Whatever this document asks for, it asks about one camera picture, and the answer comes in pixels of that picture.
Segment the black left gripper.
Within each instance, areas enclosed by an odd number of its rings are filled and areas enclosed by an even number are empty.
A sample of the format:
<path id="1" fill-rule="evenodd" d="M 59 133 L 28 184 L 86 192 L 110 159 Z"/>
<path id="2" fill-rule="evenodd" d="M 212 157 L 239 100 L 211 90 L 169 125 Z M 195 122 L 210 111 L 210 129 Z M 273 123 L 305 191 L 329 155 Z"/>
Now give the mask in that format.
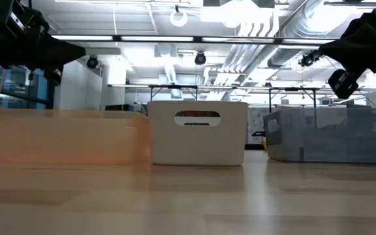
<path id="1" fill-rule="evenodd" d="M 0 65 L 42 69 L 55 86 L 63 66 L 86 55 L 85 48 L 49 35 L 42 13 L 20 0 L 0 0 L 0 35 Z"/>

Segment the blue glass window partition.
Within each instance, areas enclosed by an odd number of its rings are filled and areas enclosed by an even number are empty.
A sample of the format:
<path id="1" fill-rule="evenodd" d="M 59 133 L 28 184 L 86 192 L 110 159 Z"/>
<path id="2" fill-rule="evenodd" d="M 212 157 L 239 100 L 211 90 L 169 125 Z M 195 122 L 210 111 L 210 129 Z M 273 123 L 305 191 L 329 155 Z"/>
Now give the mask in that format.
<path id="1" fill-rule="evenodd" d="M 52 109 L 55 83 L 37 69 L 0 66 L 0 108 Z"/>

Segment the white folding table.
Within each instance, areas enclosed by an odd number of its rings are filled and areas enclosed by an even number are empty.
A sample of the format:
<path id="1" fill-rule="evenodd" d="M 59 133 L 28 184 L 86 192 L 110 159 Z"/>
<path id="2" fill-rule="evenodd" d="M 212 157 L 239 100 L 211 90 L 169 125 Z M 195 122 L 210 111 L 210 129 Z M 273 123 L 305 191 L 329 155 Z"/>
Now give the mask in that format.
<path id="1" fill-rule="evenodd" d="M 197 85 L 175 85 L 175 84 L 163 84 L 163 85 L 155 85 L 155 84 L 125 84 L 125 85 L 116 85 L 116 84 L 110 84 L 108 87 L 122 87 L 122 88 L 149 88 L 150 90 L 150 100 L 153 100 L 154 94 L 153 90 L 158 88 L 160 90 L 166 88 L 166 89 L 186 89 L 188 91 L 195 90 L 195 94 L 193 97 L 197 100 L 198 99 L 198 91 L 200 89 L 203 90 L 233 90 L 237 89 L 236 86 L 197 86 Z"/>
<path id="2" fill-rule="evenodd" d="M 376 107 L 376 89 L 358 88 L 350 95 L 336 95 L 321 87 L 237 87 L 230 96 L 253 107 L 273 111 L 280 106 L 316 108 L 345 106 L 347 103 Z"/>

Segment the grey translucent plastic basket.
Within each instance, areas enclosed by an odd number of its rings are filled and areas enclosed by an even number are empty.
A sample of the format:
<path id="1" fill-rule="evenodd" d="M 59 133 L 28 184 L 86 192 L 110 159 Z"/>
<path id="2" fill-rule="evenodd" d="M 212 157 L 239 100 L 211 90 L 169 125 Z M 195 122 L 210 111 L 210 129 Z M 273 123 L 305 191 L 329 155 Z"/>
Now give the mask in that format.
<path id="1" fill-rule="evenodd" d="M 286 108 L 263 121 L 271 159 L 376 164 L 376 108 Z"/>

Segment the orange translucent plastic basket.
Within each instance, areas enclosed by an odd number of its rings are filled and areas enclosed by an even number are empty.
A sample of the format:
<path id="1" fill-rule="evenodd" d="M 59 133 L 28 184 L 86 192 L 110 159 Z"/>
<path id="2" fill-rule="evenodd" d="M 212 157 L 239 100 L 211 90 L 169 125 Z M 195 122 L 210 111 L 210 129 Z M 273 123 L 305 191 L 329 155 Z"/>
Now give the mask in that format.
<path id="1" fill-rule="evenodd" d="M 149 162 L 137 112 L 0 108 L 0 163 L 138 165 Z"/>

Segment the long ceiling light strip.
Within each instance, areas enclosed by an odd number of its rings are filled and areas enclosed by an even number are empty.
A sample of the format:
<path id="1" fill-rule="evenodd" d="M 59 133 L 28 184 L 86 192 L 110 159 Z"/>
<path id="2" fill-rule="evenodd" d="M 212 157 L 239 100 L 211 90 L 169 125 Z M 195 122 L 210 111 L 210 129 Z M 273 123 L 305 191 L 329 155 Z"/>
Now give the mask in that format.
<path id="1" fill-rule="evenodd" d="M 53 38 L 70 42 L 176 42 L 196 44 L 275 44 L 319 46 L 336 39 L 281 38 L 281 37 L 206 37 L 164 35 L 53 35 Z"/>

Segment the white plastic basket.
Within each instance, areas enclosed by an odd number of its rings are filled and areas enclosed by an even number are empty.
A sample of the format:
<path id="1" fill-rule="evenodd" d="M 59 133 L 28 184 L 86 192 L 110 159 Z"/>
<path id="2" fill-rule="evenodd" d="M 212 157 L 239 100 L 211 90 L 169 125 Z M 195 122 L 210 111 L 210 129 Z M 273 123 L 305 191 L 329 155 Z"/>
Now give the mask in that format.
<path id="1" fill-rule="evenodd" d="M 247 115 L 245 102 L 151 101 L 151 161 L 155 165 L 240 166 Z"/>

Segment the silver ventilation duct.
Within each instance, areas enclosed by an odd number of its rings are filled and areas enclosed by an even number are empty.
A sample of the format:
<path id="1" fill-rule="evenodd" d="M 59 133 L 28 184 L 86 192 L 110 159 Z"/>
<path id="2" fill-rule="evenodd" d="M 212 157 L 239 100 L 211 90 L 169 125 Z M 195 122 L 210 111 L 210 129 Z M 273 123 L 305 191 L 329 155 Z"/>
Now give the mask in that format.
<path id="1" fill-rule="evenodd" d="M 332 27 L 326 29 L 317 25 L 327 9 L 326 0 L 304 0 L 298 10 L 278 27 L 278 32 L 263 30 L 268 36 L 283 38 L 323 38 Z M 235 45 L 222 69 L 229 72 L 244 73 L 253 83 L 262 83 L 275 75 L 288 61 L 300 53 L 299 49 L 274 45 Z"/>

